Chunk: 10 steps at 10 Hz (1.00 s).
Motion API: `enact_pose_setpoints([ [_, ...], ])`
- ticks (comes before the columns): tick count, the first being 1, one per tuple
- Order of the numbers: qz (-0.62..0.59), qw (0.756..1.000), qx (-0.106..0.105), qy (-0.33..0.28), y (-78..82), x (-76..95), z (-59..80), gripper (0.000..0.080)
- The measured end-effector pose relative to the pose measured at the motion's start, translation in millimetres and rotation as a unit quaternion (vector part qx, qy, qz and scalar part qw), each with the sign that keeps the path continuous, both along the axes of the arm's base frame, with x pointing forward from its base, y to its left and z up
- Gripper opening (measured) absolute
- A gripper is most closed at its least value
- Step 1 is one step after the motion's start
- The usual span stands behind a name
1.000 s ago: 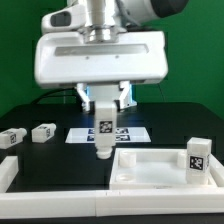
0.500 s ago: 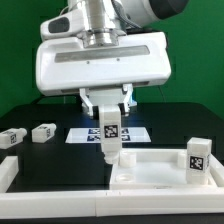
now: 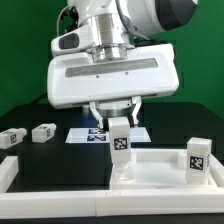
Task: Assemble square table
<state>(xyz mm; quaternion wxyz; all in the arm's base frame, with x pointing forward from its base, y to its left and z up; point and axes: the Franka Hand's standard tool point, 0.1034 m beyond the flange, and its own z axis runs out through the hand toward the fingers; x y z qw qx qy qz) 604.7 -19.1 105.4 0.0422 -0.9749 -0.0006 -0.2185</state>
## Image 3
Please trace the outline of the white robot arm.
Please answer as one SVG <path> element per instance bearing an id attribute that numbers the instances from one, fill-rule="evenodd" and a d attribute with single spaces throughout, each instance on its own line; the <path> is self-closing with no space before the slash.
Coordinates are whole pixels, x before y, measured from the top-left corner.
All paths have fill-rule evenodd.
<path id="1" fill-rule="evenodd" d="M 67 0 L 73 29 L 51 42 L 48 100 L 56 108 L 87 105 L 100 128 L 105 110 L 132 108 L 179 86 L 172 44 L 152 35 L 187 25 L 199 0 Z"/>

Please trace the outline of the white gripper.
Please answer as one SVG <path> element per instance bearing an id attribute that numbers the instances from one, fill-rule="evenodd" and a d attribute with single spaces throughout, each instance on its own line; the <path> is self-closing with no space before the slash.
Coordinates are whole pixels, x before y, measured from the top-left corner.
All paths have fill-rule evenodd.
<path id="1" fill-rule="evenodd" d="M 96 102 L 132 98 L 132 118 L 138 126 L 142 98 L 169 96 L 179 86 L 170 44 L 129 50 L 125 60 L 95 63 L 88 53 L 54 58 L 48 67 L 47 92 L 50 104 L 71 108 L 89 103 L 98 127 L 107 128 Z"/>

